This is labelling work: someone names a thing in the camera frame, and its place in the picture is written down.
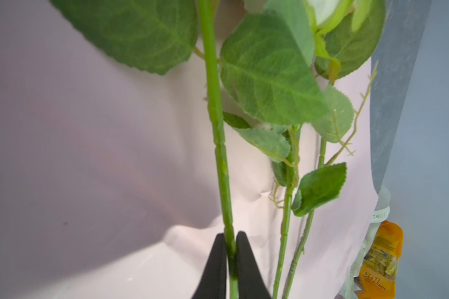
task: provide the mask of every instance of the fake plant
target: fake plant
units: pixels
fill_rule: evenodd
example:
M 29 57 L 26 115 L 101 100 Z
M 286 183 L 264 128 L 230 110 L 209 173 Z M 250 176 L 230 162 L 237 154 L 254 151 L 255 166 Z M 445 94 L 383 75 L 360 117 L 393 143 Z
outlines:
M 213 23 L 219 0 L 198 0 L 197 6 L 194 0 L 51 0 L 86 39 L 130 67 L 165 75 L 192 53 L 205 60 L 232 299 L 237 298 L 238 286 L 224 122 L 269 156 L 276 188 L 286 188 L 273 299 L 278 297 L 291 212 L 296 217 L 307 215 L 282 295 L 287 298 L 314 210 L 337 198 L 345 182 L 346 164 L 333 163 L 348 150 L 356 133 L 376 69 L 356 110 L 334 82 L 369 59 L 385 17 L 385 0 L 338 0 L 323 21 L 317 21 L 312 5 L 316 0 L 258 1 L 265 2 L 260 12 L 245 16 L 218 58 Z M 195 46 L 198 13 L 204 52 Z M 324 90 L 312 69 L 329 79 Z M 223 113 L 220 79 L 240 108 L 270 129 L 253 128 L 243 118 Z M 304 123 L 311 123 L 321 136 L 320 156 L 318 169 L 299 179 L 299 133 Z M 329 161 L 325 161 L 327 142 L 341 144 Z

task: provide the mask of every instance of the small leaf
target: small leaf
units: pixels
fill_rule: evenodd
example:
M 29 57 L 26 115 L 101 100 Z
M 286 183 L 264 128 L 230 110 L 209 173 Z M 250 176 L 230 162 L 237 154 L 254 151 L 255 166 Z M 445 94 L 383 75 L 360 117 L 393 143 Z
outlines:
M 356 6 L 351 20 L 351 29 L 353 32 L 358 30 L 368 16 L 371 9 L 372 0 L 356 0 Z
M 286 138 L 272 130 L 253 129 L 246 127 L 247 122 L 230 113 L 223 113 L 224 121 L 229 124 L 241 137 L 257 147 L 261 152 L 266 154 L 272 161 L 281 162 L 289 155 L 291 146 Z
M 293 211 L 299 209 L 299 207 L 301 206 L 301 201 L 303 199 L 301 198 L 301 192 L 296 192 L 296 195 L 294 196 L 294 200 L 293 203 L 291 204 L 291 209 Z
M 337 198 L 345 181 L 346 163 L 324 166 L 306 174 L 299 183 L 301 205 L 293 210 L 294 215 L 303 217 Z
M 237 115 L 223 112 L 223 119 L 224 121 L 236 129 L 250 129 L 251 126 L 249 123 L 242 117 L 239 117 Z
M 366 19 L 359 30 L 353 32 L 351 22 L 355 13 L 347 15 L 324 37 L 329 55 L 341 62 L 339 78 L 359 69 L 376 49 L 384 26 L 385 0 L 373 0 Z M 317 57 L 315 67 L 319 75 L 328 78 L 329 60 Z
M 286 23 L 248 14 L 221 48 L 221 80 L 240 107 L 264 123 L 300 125 L 328 108 Z
M 284 162 L 273 162 L 273 172 L 274 178 L 278 183 L 286 187 L 288 184 L 286 183 L 286 176 L 288 174 L 288 166 Z
M 188 60 L 198 37 L 193 0 L 51 0 L 108 56 L 164 75 Z
M 269 0 L 264 9 L 275 12 L 288 25 L 301 54 L 310 66 L 313 62 L 315 45 L 305 4 L 306 0 Z
M 354 110 L 351 101 L 334 86 L 326 86 L 323 94 L 330 112 L 311 124 L 324 140 L 338 143 L 351 128 Z
M 281 133 L 284 138 L 286 138 L 290 148 L 291 148 L 291 137 L 289 136 L 289 132 L 287 129 L 285 129 L 282 133 Z M 299 141 L 300 136 L 301 136 L 301 127 L 299 127 L 296 132 L 296 139 Z M 276 181 L 278 181 L 278 183 L 283 186 L 286 187 L 288 185 L 287 183 L 287 176 L 288 176 L 288 168 L 289 166 L 286 165 L 286 163 L 284 162 L 273 162 L 273 172 L 274 172 L 274 177 L 276 178 Z

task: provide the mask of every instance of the green leaf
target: green leaf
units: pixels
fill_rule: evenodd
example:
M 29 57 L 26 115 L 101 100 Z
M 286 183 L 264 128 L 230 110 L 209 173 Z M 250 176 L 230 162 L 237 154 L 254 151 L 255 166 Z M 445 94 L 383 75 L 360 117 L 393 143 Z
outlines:
M 324 166 L 306 174 L 299 183 L 301 205 L 293 210 L 294 215 L 303 217 L 337 198 L 345 181 L 346 163 Z
M 301 136 L 301 128 L 299 127 L 295 134 L 296 134 L 296 139 L 299 141 L 299 138 Z M 284 136 L 284 138 L 286 138 L 289 146 L 291 147 L 291 137 L 289 135 L 289 132 L 287 130 L 287 128 L 285 130 L 283 130 L 281 132 L 281 134 Z M 278 181 L 278 183 L 283 186 L 286 187 L 288 185 L 287 183 L 287 176 L 288 176 L 288 168 L 289 166 L 286 165 L 286 163 L 284 162 L 273 162 L 272 163 L 273 166 L 273 172 L 274 172 L 274 177 L 276 178 L 276 181 Z
M 301 198 L 301 192 L 296 192 L 296 195 L 294 196 L 293 203 L 291 204 L 291 209 L 293 211 L 299 209 L 299 207 L 301 206 L 302 200 L 303 199 Z
M 328 108 L 288 26 L 279 17 L 248 14 L 221 48 L 221 80 L 251 116 L 300 125 Z
M 198 37 L 193 0 L 51 0 L 73 27 L 116 61 L 164 75 Z
M 263 12 L 264 4 L 267 0 L 243 0 L 245 9 L 250 13 Z
M 251 129 L 251 126 L 249 123 L 242 117 L 239 117 L 237 115 L 223 112 L 223 119 L 224 121 L 236 129 Z
M 351 20 L 351 30 L 355 32 L 362 23 L 364 23 L 368 16 L 369 9 L 371 9 L 372 0 L 356 0 L 356 6 Z
M 301 54 L 310 66 L 313 62 L 315 45 L 305 4 L 306 0 L 269 0 L 264 9 L 275 12 L 288 25 Z
M 326 86 L 323 94 L 330 112 L 311 124 L 324 140 L 338 143 L 351 128 L 354 110 L 351 101 L 334 86 Z
M 323 36 L 318 34 L 315 35 L 315 45 L 316 45 L 316 56 L 323 57 L 326 59 L 333 59 L 333 57 L 329 56 L 329 53 L 326 50 L 326 41 L 324 41 Z
M 289 155 L 291 146 L 283 135 L 272 130 L 253 129 L 243 118 L 237 115 L 224 112 L 223 117 L 224 121 L 238 132 L 241 137 L 257 147 L 272 161 L 281 162 Z
M 286 177 L 288 174 L 288 166 L 284 162 L 273 162 L 273 172 L 274 178 L 278 183 L 286 187 L 288 184 L 286 183 Z
M 341 62 L 339 78 L 344 77 L 371 57 L 381 37 L 386 13 L 385 0 L 373 0 L 371 9 L 359 28 L 353 32 L 351 22 L 353 15 L 347 15 L 341 23 L 324 37 L 329 55 Z M 329 60 L 317 57 L 316 71 L 328 77 Z
M 271 129 L 273 131 L 275 131 L 278 134 L 283 134 L 284 132 L 286 132 L 288 130 L 288 126 L 282 126 L 279 124 L 272 124 L 271 125 Z

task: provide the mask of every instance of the orange snack packet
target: orange snack packet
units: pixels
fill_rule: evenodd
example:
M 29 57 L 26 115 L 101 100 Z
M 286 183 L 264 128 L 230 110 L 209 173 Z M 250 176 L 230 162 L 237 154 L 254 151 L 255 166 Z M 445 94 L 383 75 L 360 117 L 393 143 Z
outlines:
M 403 245 L 403 231 L 384 221 L 362 263 L 356 282 L 362 289 L 359 299 L 393 299 L 396 274 Z

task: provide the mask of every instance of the serrated leaf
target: serrated leaf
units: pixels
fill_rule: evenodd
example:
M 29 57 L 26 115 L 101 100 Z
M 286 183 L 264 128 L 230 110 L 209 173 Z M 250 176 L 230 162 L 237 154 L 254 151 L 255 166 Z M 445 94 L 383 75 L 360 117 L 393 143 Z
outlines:
M 358 30 L 362 23 L 368 16 L 369 9 L 371 9 L 372 0 L 356 0 L 354 13 L 351 20 L 351 30 L 354 32 Z
M 324 166 L 306 174 L 299 183 L 301 205 L 293 210 L 294 215 L 303 217 L 337 198 L 345 181 L 346 163 Z
M 164 75 L 198 37 L 193 0 L 51 0 L 73 27 L 116 61 Z
M 288 166 L 284 162 L 273 162 L 272 165 L 274 178 L 281 186 L 286 187 L 288 185 L 286 182 Z
M 306 0 L 269 0 L 265 11 L 276 13 L 287 25 L 301 54 L 310 66 L 313 62 L 314 33 L 307 18 Z
M 300 125 L 328 108 L 288 26 L 248 14 L 221 48 L 221 80 L 240 107 L 264 123 Z
M 359 69 L 376 49 L 384 26 L 385 0 L 372 1 L 365 21 L 355 32 L 351 28 L 354 13 L 347 15 L 333 31 L 324 37 L 329 55 L 341 62 L 339 78 Z M 328 77 L 329 60 L 317 57 L 315 67 L 319 75 Z
M 338 143 L 351 128 L 354 110 L 351 101 L 334 86 L 327 85 L 323 94 L 329 113 L 311 124 L 324 140 Z
M 272 161 L 280 162 L 289 155 L 291 146 L 286 138 L 272 130 L 246 127 L 247 122 L 234 114 L 223 113 L 224 121 L 229 124 L 241 137 L 261 152 L 266 154 Z

